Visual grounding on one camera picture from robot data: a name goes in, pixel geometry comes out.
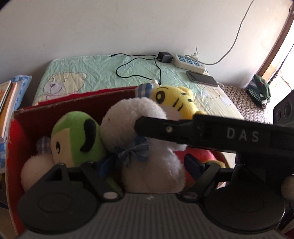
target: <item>embroidered eye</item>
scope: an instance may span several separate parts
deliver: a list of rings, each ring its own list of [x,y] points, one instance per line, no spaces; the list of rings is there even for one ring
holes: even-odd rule
[[[156,93],[155,99],[157,103],[162,104],[164,102],[164,98],[165,98],[164,91],[161,90]]]
[[[56,142],[56,151],[57,153],[60,153],[60,143]]]

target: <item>smartphone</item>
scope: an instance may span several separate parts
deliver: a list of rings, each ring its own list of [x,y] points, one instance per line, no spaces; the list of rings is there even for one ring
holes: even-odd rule
[[[215,81],[215,79],[212,76],[202,75],[192,71],[187,71],[186,74],[189,77],[190,81],[192,82],[201,83],[205,85],[211,85],[211,86],[218,86],[218,83]]]

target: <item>power adapter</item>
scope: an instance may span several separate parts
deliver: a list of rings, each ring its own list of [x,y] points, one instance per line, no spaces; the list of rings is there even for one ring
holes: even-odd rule
[[[168,52],[159,52],[157,56],[157,60],[162,63],[171,63],[173,59],[173,55]]]

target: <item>white power strip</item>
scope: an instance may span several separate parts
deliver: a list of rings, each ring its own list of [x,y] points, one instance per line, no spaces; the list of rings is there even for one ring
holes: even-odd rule
[[[203,74],[205,72],[205,67],[201,65],[199,62],[182,55],[174,55],[173,63],[176,67],[186,69],[188,71],[196,72],[199,74]]]

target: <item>blue plaid ear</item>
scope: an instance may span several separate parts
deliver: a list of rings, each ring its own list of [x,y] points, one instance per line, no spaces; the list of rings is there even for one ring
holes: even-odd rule
[[[136,89],[135,89],[135,97],[150,97],[150,93],[152,90],[153,86],[150,83],[144,83],[139,85]]]
[[[51,153],[49,137],[43,136],[37,141],[37,151],[38,151],[38,155]]]

